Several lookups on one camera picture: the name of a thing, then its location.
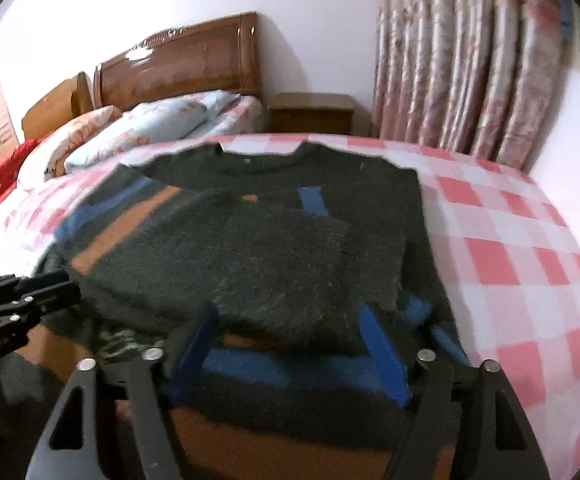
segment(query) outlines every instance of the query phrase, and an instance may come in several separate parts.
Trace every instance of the wooden headboard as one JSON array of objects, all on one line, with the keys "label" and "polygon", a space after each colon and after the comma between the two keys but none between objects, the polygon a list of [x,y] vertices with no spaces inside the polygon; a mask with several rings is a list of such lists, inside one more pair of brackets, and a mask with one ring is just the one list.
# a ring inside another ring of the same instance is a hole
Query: wooden headboard
[{"label": "wooden headboard", "polygon": [[94,74],[95,108],[220,89],[259,94],[255,12],[157,32]]}]

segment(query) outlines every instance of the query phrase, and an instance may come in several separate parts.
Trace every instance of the red pillow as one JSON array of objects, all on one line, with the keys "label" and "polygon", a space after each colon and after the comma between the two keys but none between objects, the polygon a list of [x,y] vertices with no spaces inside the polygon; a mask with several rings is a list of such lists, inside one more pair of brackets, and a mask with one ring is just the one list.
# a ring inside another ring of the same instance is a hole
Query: red pillow
[{"label": "red pillow", "polygon": [[30,139],[14,148],[0,163],[0,196],[17,181],[17,175],[28,155],[43,139]]}]

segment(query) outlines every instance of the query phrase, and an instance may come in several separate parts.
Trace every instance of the dark green sweater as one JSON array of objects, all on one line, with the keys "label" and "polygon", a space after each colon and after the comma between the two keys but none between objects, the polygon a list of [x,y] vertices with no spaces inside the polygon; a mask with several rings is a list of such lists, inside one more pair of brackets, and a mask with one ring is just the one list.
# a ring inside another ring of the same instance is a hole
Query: dark green sweater
[{"label": "dark green sweater", "polygon": [[454,329],[417,174],[315,144],[291,156],[202,146],[119,167],[58,230],[49,261],[79,280],[85,314],[144,333],[210,300],[228,331],[356,353],[359,307],[395,310],[400,286]]}]

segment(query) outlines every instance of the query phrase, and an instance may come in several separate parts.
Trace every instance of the pillow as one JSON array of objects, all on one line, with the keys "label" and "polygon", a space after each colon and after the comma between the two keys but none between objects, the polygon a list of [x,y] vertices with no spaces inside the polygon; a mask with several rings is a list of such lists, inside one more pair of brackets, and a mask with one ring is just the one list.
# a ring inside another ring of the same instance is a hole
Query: pillow
[{"label": "pillow", "polygon": [[66,158],[65,170],[74,173],[137,146],[182,139],[206,116],[205,105],[190,96],[138,104]]},{"label": "pillow", "polygon": [[32,191],[45,181],[65,174],[64,162],[70,153],[95,137],[121,117],[116,106],[92,110],[61,126],[38,145],[19,171],[17,187]]},{"label": "pillow", "polygon": [[241,97],[241,94],[231,94],[225,90],[213,90],[211,92],[199,92],[188,95],[190,99],[200,102],[207,109],[207,121],[212,121],[227,105]]},{"label": "pillow", "polygon": [[43,139],[30,139],[17,146],[0,162],[0,196],[16,181],[19,170]]}]

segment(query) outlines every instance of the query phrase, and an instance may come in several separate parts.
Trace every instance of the blue floral pillow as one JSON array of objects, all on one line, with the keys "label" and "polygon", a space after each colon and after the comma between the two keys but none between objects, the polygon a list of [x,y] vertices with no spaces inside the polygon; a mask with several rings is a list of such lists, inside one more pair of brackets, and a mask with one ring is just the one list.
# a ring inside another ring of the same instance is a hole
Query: blue floral pillow
[{"label": "blue floral pillow", "polygon": [[182,139],[207,119],[207,108],[194,96],[141,103],[65,159],[74,173],[137,146]]}]

